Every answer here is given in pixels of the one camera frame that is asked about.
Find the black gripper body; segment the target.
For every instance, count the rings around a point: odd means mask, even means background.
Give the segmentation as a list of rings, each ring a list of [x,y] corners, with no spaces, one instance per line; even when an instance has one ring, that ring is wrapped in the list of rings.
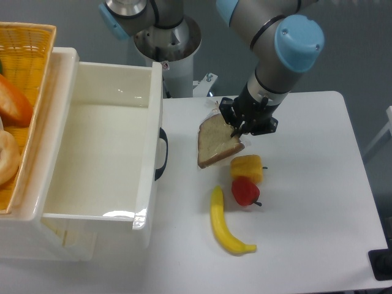
[[[247,86],[234,99],[223,97],[219,110],[227,124],[236,127],[242,121],[247,122],[246,133],[253,136],[271,134],[277,129],[278,120],[273,118],[273,112],[278,105],[268,105],[268,98],[255,100]]]

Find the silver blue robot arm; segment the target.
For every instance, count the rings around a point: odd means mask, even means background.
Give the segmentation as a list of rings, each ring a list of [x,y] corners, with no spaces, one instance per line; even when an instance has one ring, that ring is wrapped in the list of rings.
[[[275,132],[273,112],[314,65],[325,43],[320,26],[300,15],[309,5],[309,1],[216,2],[225,24],[258,57],[241,94],[224,98],[219,105],[233,135]],[[193,57],[201,44],[201,32],[185,15],[182,1],[103,1],[99,13],[116,38],[132,37],[148,62],[162,64],[172,96],[190,92],[193,68],[175,66]]]

